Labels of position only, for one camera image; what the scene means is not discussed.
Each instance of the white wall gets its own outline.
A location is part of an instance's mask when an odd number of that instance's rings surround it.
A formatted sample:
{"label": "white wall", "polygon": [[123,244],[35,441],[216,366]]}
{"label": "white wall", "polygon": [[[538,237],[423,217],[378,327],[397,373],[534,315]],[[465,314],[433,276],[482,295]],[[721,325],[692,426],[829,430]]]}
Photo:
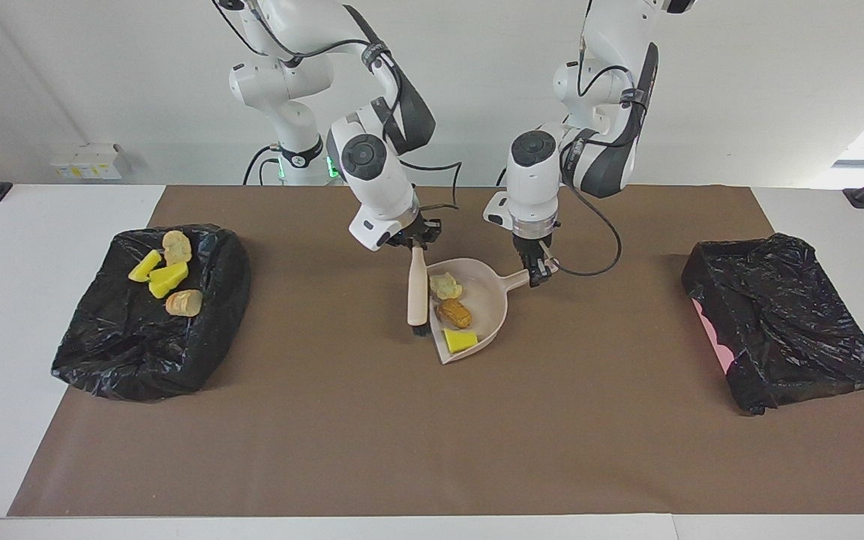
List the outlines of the white wall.
{"label": "white wall", "polygon": [[[466,184],[490,184],[518,133],[563,116],[550,80],[576,55],[581,0],[350,2],[438,119],[415,163],[462,158]],[[50,182],[51,148],[85,137],[121,144],[133,182],[237,182],[275,138],[227,91],[249,52],[209,0],[0,0],[0,23],[0,178]],[[802,184],[864,129],[864,2],[698,0],[655,41],[637,182]],[[306,100],[323,132],[378,93],[357,58],[335,64]]]}

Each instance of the brown paper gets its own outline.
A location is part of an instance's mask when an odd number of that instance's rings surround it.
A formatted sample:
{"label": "brown paper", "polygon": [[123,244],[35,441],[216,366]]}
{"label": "brown paper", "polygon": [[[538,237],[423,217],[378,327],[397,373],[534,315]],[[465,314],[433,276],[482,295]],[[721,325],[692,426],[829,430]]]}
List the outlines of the brown paper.
{"label": "brown paper", "polygon": [[[428,263],[519,269],[482,221],[492,193],[436,212]],[[556,255],[609,263],[608,230],[561,203]],[[511,292],[493,344],[442,366],[405,322],[408,250],[358,245],[346,188],[168,187],[151,225],[216,223],[249,250],[229,355],[161,403],[69,389],[10,515],[864,513],[864,392],[740,415],[679,282],[696,242],[770,235],[751,191],[631,187],[601,208],[613,271]]]}

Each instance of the dustpan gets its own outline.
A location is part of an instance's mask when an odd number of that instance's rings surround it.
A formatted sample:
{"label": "dustpan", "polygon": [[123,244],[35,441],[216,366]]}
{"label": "dustpan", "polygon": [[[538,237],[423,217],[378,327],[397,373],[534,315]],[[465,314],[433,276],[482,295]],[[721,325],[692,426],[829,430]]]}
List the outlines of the dustpan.
{"label": "dustpan", "polygon": [[486,348],[498,335],[505,322],[509,312],[509,291],[529,283],[528,270],[520,270],[511,276],[501,277],[488,264],[477,259],[443,260],[428,267],[429,276],[446,272],[452,274],[452,277],[462,284],[463,292],[459,301],[469,308],[472,314],[472,324],[465,329],[468,332],[475,332],[479,342],[465,351],[456,352],[454,355],[450,353],[449,346],[446,345],[446,336],[443,334],[447,322],[439,321],[435,312],[438,301],[433,298],[429,301],[429,326],[432,328],[439,360],[442,360],[443,365],[465,359],[466,356],[474,355]]}

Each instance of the black trash bag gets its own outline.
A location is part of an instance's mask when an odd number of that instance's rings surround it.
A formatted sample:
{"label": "black trash bag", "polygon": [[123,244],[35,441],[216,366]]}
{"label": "black trash bag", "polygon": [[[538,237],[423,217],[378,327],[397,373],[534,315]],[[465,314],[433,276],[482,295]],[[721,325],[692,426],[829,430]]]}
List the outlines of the black trash bag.
{"label": "black trash bag", "polygon": [[[165,311],[147,283],[127,276],[162,236],[181,230],[192,244],[178,290],[201,290],[202,311]],[[62,338],[52,375],[92,395],[145,402],[201,389],[225,359],[249,303],[249,257],[238,236],[215,225],[127,230],[112,239]]]}
{"label": "black trash bag", "polygon": [[802,239],[700,242],[682,285],[733,353],[747,413],[864,389],[864,334]]}

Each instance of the electrical socket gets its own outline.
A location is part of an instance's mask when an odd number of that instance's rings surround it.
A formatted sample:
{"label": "electrical socket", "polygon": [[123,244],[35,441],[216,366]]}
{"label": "electrical socket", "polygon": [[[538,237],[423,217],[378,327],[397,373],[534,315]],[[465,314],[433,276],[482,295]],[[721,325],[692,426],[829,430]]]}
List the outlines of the electrical socket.
{"label": "electrical socket", "polygon": [[66,180],[122,180],[129,161],[117,144],[86,144],[55,156],[52,170]]}

